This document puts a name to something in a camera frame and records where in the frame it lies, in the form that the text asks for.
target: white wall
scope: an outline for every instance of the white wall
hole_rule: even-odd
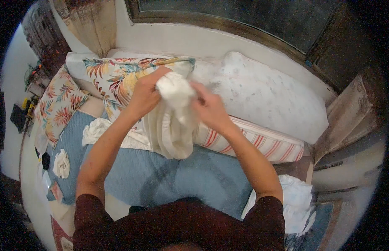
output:
[[[4,150],[0,154],[1,169],[6,176],[16,180],[19,180],[22,134],[18,133],[17,127],[10,121],[10,116],[15,103],[21,106],[24,98],[31,96],[24,91],[24,74],[28,69],[28,64],[35,66],[37,61],[38,58],[30,48],[23,29],[19,25],[8,47],[0,79],[6,111]]]
[[[135,24],[129,19],[124,0],[115,0],[117,17],[116,48],[153,54],[173,53],[195,58],[222,58],[225,53],[237,51],[248,58],[267,64],[309,86],[330,103],[334,91],[280,51],[226,32],[186,24]],[[72,51],[90,50],[68,30],[52,6],[55,19]]]

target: floral pillowcase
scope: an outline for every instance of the floral pillowcase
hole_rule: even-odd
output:
[[[137,79],[155,71],[160,65],[187,77],[193,70],[195,59],[178,58],[114,58],[84,59],[86,71],[103,97],[111,122],[130,102]]]
[[[51,80],[34,111],[53,147],[77,108],[86,102],[88,95],[75,84],[64,64]]]

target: crumpled white cloth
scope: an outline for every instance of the crumpled white cloth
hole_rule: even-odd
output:
[[[105,118],[96,118],[83,129],[82,146],[94,144],[111,126],[112,122]],[[133,148],[153,151],[143,130],[131,129],[123,139],[121,148]]]
[[[283,218],[285,219],[285,233],[304,234],[311,228],[315,214],[310,217],[309,224],[306,226],[306,221],[310,216],[312,207],[312,185],[308,185],[298,178],[285,175],[278,176],[283,190]],[[247,201],[241,218],[245,218],[246,214],[254,206],[256,202],[256,192],[253,190]]]
[[[196,122],[190,109],[196,95],[179,73],[169,72],[156,83],[162,96],[158,105],[143,117],[143,128],[151,148],[167,159],[185,159],[193,152]]]
[[[52,169],[58,178],[66,179],[69,176],[69,158],[67,152],[61,149],[54,159],[54,168]]]

